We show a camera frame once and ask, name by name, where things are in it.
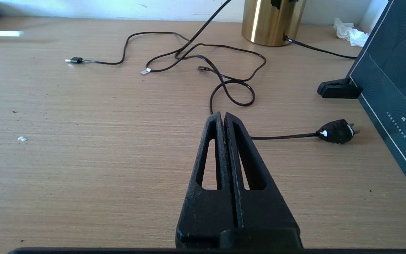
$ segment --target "gold cylinder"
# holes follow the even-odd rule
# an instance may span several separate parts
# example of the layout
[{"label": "gold cylinder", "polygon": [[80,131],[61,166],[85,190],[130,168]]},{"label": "gold cylinder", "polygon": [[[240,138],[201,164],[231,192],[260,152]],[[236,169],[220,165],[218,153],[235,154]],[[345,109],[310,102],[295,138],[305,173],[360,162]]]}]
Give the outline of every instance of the gold cylinder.
[{"label": "gold cylinder", "polygon": [[242,36],[265,46],[284,46],[295,39],[306,0],[245,0]]}]

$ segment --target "crumpled tissue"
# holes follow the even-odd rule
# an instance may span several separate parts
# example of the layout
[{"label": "crumpled tissue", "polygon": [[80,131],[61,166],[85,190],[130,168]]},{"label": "crumpled tissue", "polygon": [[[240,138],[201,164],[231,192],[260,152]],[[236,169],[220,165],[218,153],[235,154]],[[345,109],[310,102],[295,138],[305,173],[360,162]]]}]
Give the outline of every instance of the crumpled tissue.
[{"label": "crumpled tissue", "polygon": [[339,18],[335,18],[333,28],[336,30],[337,37],[348,40],[351,46],[364,47],[369,34],[354,29],[353,23],[343,23]]}]

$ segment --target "black clamp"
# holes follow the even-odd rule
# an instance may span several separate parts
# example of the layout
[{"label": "black clamp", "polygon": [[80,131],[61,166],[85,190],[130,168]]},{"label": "black clamp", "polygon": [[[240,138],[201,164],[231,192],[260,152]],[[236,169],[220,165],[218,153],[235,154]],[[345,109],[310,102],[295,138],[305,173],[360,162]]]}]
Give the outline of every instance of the black clamp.
[{"label": "black clamp", "polygon": [[[202,188],[215,140],[217,190]],[[250,190],[242,180],[240,163]],[[176,227],[177,248],[300,249],[300,229],[242,121],[208,118]]]},{"label": "black clamp", "polygon": [[357,87],[350,78],[322,82],[317,89],[322,98],[355,99],[362,91],[363,88]]}]

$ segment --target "wooden desk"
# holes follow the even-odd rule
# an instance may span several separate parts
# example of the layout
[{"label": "wooden desk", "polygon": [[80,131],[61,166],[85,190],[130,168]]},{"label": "wooden desk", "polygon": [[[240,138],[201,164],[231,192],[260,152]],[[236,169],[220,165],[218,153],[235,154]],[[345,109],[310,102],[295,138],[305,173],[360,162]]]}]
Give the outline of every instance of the wooden desk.
[{"label": "wooden desk", "polygon": [[[182,45],[171,35],[134,39],[120,66],[63,60],[116,61],[134,32],[191,37],[201,24],[0,18],[0,29],[25,32],[0,38],[0,253],[21,246],[174,247],[216,76],[198,72],[198,59],[140,75],[150,58]],[[353,61],[295,45],[254,45],[240,26],[214,22],[198,38],[267,57],[250,82],[256,102],[242,108],[219,92],[216,111],[240,117],[251,135],[313,132],[341,118],[361,130],[343,146],[317,138],[255,142],[304,246],[406,248],[405,176],[357,100],[316,93]],[[331,27],[302,26],[298,39],[347,55],[360,51]],[[226,49],[199,51],[234,77],[261,63]],[[236,98],[250,96],[230,89]],[[21,135],[28,141],[17,141]]]}]

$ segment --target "black plug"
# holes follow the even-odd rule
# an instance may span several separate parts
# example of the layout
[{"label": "black plug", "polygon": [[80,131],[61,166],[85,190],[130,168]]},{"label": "black plug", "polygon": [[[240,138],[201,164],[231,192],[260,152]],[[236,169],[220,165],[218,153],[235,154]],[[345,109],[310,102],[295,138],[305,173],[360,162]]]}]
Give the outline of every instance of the black plug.
[{"label": "black plug", "polygon": [[350,141],[359,131],[354,131],[354,124],[349,124],[344,119],[326,123],[318,131],[318,137],[332,143],[343,144]]},{"label": "black plug", "polygon": [[70,59],[65,59],[65,61],[67,63],[82,63],[82,58],[74,57],[74,58],[70,58]]}]

